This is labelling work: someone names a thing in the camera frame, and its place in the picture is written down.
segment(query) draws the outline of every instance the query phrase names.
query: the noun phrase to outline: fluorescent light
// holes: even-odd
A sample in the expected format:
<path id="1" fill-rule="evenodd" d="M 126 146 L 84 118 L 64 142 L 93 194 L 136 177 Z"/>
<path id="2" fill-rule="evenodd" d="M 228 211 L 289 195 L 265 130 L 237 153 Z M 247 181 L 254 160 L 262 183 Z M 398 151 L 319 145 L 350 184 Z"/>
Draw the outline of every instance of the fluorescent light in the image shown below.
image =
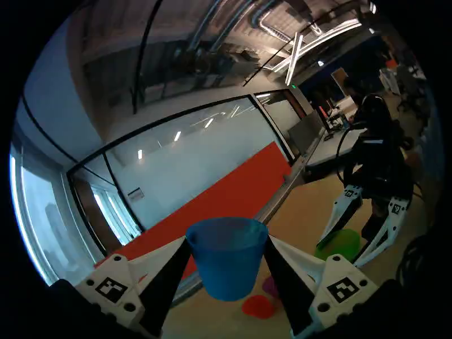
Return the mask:
<path id="1" fill-rule="evenodd" d="M 203 123 L 204 121 L 210 119 L 211 117 L 213 117 L 215 115 L 219 115 L 219 113 L 212 114 L 211 116 L 208 116 L 207 118 L 202 119 L 202 120 L 198 121 L 197 123 L 191 124 L 190 127 L 193 127 L 193 126 L 196 126 L 197 124 Z"/>
<path id="2" fill-rule="evenodd" d="M 248 107 L 248 108 L 246 108 L 246 109 L 244 109 L 243 111 L 241 111 L 241 112 L 239 112 L 239 113 L 237 113 L 237 115 L 236 116 L 239 116 L 239 115 L 241 115 L 243 112 L 246 112 L 247 110 L 249 110 L 250 108 L 253 108 L 254 106 L 250 106 L 250 107 Z"/>
<path id="3" fill-rule="evenodd" d="M 212 121 L 214 121 L 214 118 L 210 118 L 210 120 L 209 120 L 208 123 L 204 126 L 204 128 L 207 128 L 207 127 L 212 123 Z"/>
<path id="4" fill-rule="evenodd" d="M 293 71 L 295 70 L 295 65 L 297 64 L 298 58 L 296 57 L 301 50 L 301 43 L 303 42 L 303 36 L 295 32 L 295 43 L 292 48 L 292 55 L 290 56 L 289 69 L 287 70 L 286 85 L 290 85 L 292 80 Z"/>
<path id="5" fill-rule="evenodd" d="M 240 107 L 240 106 L 237 106 L 236 110 L 235 110 L 234 113 L 231 115 L 231 118 L 234 116 L 235 113 L 237 113 L 239 107 Z"/>
<path id="6" fill-rule="evenodd" d="M 373 14 L 377 13 L 377 6 L 373 2 L 370 3 L 369 9 Z"/>
<path id="7" fill-rule="evenodd" d="M 301 48 L 300 52 L 297 54 L 297 59 L 299 59 L 303 54 L 308 53 L 311 49 L 323 44 L 325 41 L 328 41 L 339 34 L 345 33 L 353 28 L 360 27 L 361 23 L 358 19 L 347 20 L 338 26 L 330 29 L 325 34 L 319 36 L 317 39 L 311 41 L 309 44 L 306 44 Z M 287 66 L 290 62 L 290 56 L 281 61 L 280 63 L 274 66 L 265 66 L 264 68 L 270 69 L 273 72 L 281 71 L 285 66 Z"/>

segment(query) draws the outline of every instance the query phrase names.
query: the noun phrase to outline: red wall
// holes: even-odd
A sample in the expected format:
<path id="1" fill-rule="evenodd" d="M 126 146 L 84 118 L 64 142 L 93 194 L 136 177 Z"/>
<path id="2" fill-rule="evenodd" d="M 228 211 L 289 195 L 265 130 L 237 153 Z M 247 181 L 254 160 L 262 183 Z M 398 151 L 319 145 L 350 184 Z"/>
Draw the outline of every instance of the red wall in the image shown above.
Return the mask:
<path id="1" fill-rule="evenodd" d="M 198 221 L 222 216 L 254 218 L 284 183 L 290 167 L 275 142 L 116 253 L 129 260 L 183 236 Z M 184 277 L 196 271 L 193 257 Z"/>

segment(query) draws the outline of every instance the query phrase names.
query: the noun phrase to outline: duct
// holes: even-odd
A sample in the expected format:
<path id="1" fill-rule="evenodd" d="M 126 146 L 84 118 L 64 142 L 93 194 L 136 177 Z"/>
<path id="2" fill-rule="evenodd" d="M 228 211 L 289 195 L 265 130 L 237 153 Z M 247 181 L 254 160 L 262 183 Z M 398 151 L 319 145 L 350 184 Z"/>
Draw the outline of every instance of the duct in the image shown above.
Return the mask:
<path id="1" fill-rule="evenodd" d="M 226 39 L 228 34 L 232 31 L 232 29 L 237 25 L 237 23 L 242 20 L 242 18 L 254 7 L 256 0 L 246 0 L 235 12 L 232 16 L 231 20 L 228 24 L 223 28 L 222 32 L 218 35 L 217 39 L 213 43 L 212 47 L 210 47 L 209 52 L 215 53 L 220 48 L 223 41 Z"/>
<path id="2" fill-rule="evenodd" d="M 214 0 L 212 5 L 208 8 L 205 16 L 199 23 L 198 27 L 196 28 L 196 31 L 193 33 L 192 39 L 190 40 L 190 43 L 187 48 L 188 51 L 195 50 L 198 47 L 199 41 L 201 40 L 201 37 L 206 31 L 208 25 L 218 12 L 219 8 L 222 7 L 226 3 L 226 1 L 228 0 Z"/>
<path id="3" fill-rule="evenodd" d="M 297 0 L 297 1 L 301 2 L 302 5 L 308 9 L 307 4 L 304 1 L 300 1 L 300 0 Z M 279 29 L 277 29 L 275 27 L 272 27 L 272 26 L 269 26 L 269 25 L 264 23 L 265 18 L 281 2 L 282 2 L 282 0 L 270 0 L 266 4 L 264 4 L 261 7 L 259 7 L 254 12 L 254 15 L 251 17 L 251 26 L 253 28 L 260 28 L 264 32 L 270 34 L 272 37 L 275 37 L 275 38 L 277 38 L 277 39 L 279 39 L 281 41 L 284 41 L 286 44 L 288 42 L 290 42 L 290 44 L 293 45 L 293 41 L 292 41 L 291 37 L 289 37 L 284 32 L 280 31 Z M 322 30 L 320 29 L 319 26 L 317 26 L 316 23 L 313 23 L 314 20 L 313 20 L 312 15 L 310 13 L 308 13 L 308 18 L 306 18 L 305 20 L 310 24 L 309 28 L 311 29 L 311 31 L 316 36 L 322 35 L 322 33 L 323 33 Z"/>
<path id="4" fill-rule="evenodd" d="M 281 0 L 270 0 L 269 2 L 260 6 L 251 17 L 251 26 L 253 28 L 259 28 L 266 32 L 267 34 L 271 35 L 272 37 L 282 40 L 287 44 L 289 41 L 292 40 L 291 37 L 289 37 L 284 32 L 281 32 L 279 29 L 276 29 L 264 23 L 265 18 L 281 2 L 282 2 Z"/>

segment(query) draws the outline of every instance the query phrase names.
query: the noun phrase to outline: window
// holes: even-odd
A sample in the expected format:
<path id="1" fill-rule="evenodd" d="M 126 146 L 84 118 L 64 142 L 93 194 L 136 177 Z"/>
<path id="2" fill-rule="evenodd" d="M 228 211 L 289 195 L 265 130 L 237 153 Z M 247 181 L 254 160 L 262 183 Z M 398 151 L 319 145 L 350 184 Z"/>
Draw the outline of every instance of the window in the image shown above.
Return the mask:
<path id="1" fill-rule="evenodd" d="M 94 186 L 91 186 L 91 190 L 107 224 L 122 245 L 128 244 L 140 235 L 138 226 L 127 213 L 117 193 L 110 193 Z"/>
<path id="2" fill-rule="evenodd" d="M 43 266 L 40 263 L 40 260 L 38 259 L 38 255 L 33 248 L 32 240 L 28 236 L 24 220 L 22 219 L 22 213 L 20 211 L 19 206 L 18 187 L 16 181 L 16 159 L 12 155 L 10 155 L 10 183 L 11 183 L 12 202 L 14 205 L 14 213 L 16 215 L 16 219 L 19 225 L 20 235 L 22 236 L 22 239 L 25 243 L 25 247 L 27 248 L 28 255 L 30 256 L 33 265 L 36 267 L 36 270 L 38 271 L 42 279 L 47 283 L 47 285 L 50 285 L 51 278 L 49 278 L 49 275 L 45 272 L 45 269 L 43 268 Z"/>
<path id="3" fill-rule="evenodd" d="M 74 220 L 64 214 L 68 202 L 60 194 L 64 190 L 61 172 L 37 159 L 11 148 L 11 194 L 20 234 L 36 270 L 48 285 L 58 279 L 76 285 L 91 273 L 94 260 Z"/>
<path id="4" fill-rule="evenodd" d="M 150 229 L 273 142 L 287 159 L 263 114 L 240 98 L 148 129 L 106 155 L 130 208 Z"/>

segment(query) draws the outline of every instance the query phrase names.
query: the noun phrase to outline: ceiling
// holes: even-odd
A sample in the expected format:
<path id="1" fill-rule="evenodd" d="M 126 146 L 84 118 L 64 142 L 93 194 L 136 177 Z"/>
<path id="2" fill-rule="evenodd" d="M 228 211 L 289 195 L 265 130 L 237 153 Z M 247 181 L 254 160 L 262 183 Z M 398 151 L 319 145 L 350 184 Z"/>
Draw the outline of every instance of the ceiling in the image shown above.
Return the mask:
<path id="1" fill-rule="evenodd" d="M 139 104 L 143 106 L 202 88 L 242 84 L 286 45 L 284 39 L 256 25 L 253 18 L 259 10 L 265 13 L 269 8 L 263 20 L 265 26 L 293 37 L 295 32 L 307 27 L 311 19 L 321 18 L 317 25 L 326 32 L 355 18 L 359 2 L 341 6 L 344 3 L 348 2 L 164 0 L 147 39 L 139 81 Z M 71 41 L 80 41 L 81 46 L 68 50 L 79 51 L 94 106 L 105 107 L 102 114 L 117 107 L 124 110 L 124 105 L 131 106 L 139 46 L 154 4 L 155 0 L 89 1 L 72 18 L 77 29 L 71 32 L 80 39 Z M 324 15 L 334 8 L 331 14 Z M 305 43 L 317 38 L 310 29 L 303 35 Z M 217 40 L 219 48 L 212 51 Z M 269 64 L 289 57 L 291 48 L 286 45 Z"/>

